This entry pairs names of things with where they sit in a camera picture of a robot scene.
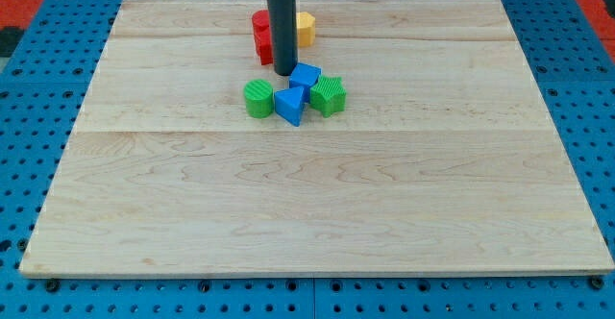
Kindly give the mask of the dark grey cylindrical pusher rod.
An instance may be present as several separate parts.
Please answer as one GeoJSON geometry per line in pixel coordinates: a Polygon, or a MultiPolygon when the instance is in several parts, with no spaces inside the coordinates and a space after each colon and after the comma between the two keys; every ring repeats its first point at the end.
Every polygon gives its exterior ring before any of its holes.
{"type": "Polygon", "coordinates": [[[275,72],[289,76],[298,62],[296,0],[267,0],[275,72]]]}

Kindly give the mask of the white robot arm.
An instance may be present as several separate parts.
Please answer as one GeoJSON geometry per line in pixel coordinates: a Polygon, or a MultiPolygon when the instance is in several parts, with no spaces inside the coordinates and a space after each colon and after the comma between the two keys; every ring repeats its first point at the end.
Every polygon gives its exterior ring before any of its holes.
{"type": "Polygon", "coordinates": [[[296,0],[266,0],[275,72],[289,76],[298,63],[296,0]]]}

